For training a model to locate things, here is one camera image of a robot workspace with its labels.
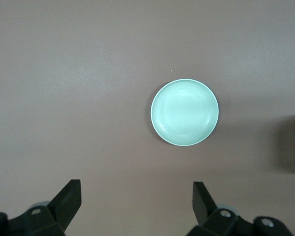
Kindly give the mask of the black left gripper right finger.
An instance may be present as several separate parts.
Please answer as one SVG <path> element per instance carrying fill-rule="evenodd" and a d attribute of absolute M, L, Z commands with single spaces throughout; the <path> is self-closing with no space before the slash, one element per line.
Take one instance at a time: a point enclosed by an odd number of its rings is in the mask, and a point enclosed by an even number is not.
<path fill-rule="evenodd" d="M 252 236 L 253 224 L 228 207 L 218 207 L 203 182 L 193 183 L 192 207 L 198 224 L 189 236 Z"/>

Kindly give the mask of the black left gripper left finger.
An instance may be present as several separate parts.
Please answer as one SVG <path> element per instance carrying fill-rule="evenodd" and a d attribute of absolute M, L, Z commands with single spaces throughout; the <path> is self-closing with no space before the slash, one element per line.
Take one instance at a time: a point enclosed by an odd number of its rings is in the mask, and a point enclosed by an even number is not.
<path fill-rule="evenodd" d="M 23 214 L 28 236 L 64 236 L 82 204 L 81 181 L 72 179 L 47 205 Z"/>

